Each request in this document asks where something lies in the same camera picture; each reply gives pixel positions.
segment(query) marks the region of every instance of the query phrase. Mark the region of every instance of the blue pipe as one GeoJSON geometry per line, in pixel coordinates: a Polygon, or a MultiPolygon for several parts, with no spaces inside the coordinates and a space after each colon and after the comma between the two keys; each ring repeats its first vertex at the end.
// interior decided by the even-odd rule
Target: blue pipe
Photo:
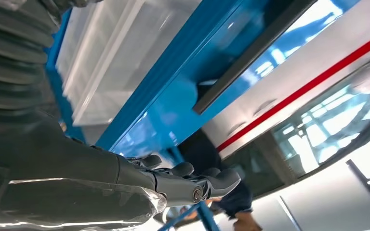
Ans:
{"type": "Polygon", "coordinates": [[[179,215],[177,218],[174,218],[170,220],[169,222],[165,223],[165,225],[162,226],[158,231],[168,231],[171,227],[176,225],[181,220],[185,219],[185,217],[187,217],[189,214],[191,214],[193,211],[195,211],[198,208],[199,208],[199,204],[193,205],[187,211],[179,215]]]}

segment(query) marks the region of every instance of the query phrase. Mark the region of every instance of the plastic cover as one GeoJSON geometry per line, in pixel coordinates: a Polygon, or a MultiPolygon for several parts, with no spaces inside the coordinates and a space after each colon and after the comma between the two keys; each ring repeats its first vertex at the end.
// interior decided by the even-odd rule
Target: plastic cover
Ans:
{"type": "Polygon", "coordinates": [[[110,122],[200,0],[105,0],[74,9],[57,67],[75,125],[110,122]]]}
{"type": "Polygon", "coordinates": [[[8,10],[17,10],[26,0],[0,0],[0,7],[8,10]]]}
{"type": "Polygon", "coordinates": [[[142,225],[166,207],[136,186],[73,179],[13,180],[0,199],[0,230],[111,231],[142,225]]]}

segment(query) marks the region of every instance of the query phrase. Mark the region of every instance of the blue metal frame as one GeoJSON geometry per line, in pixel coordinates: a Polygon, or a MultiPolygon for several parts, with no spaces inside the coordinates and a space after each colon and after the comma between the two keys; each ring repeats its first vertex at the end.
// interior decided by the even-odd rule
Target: blue metal frame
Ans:
{"type": "Polygon", "coordinates": [[[167,231],[167,230],[169,230],[171,227],[176,225],[181,220],[185,219],[186,216],[188,216],[189,214],[191,214],[193,211],[195,211],[198,208],[199,208],[199,204],[191,206],[187,211],[185,211],[184,213],[179,215],[177,218],[174,218],[174,219],[170,220],[169,222],[165,223],[165,225],[162,226],[158,231],[167,231]]]}
{"type": "Polygon", "coordinates": [[[151,104],[212,39],[244,0],[203,0],[97,142],[106,150],[133,127],[151,104]]]}
{"type": "Polygon", "coordinates": [[[69,101],[63,96],[63,82],[56,68],[57,57],[59,56],[60,47],[62,46],[70,15],[71,10],[63,14],[62,24],[60,25],[59,31],[53,35],[54,44],[47,52],[48,60],[46,63],[46,73],[52,87],[57,106],[59,107],[60,115],[67,126],[66,134],[85,142],[81,129],[73,126],[73,109],[71,108],[69,101]]]}

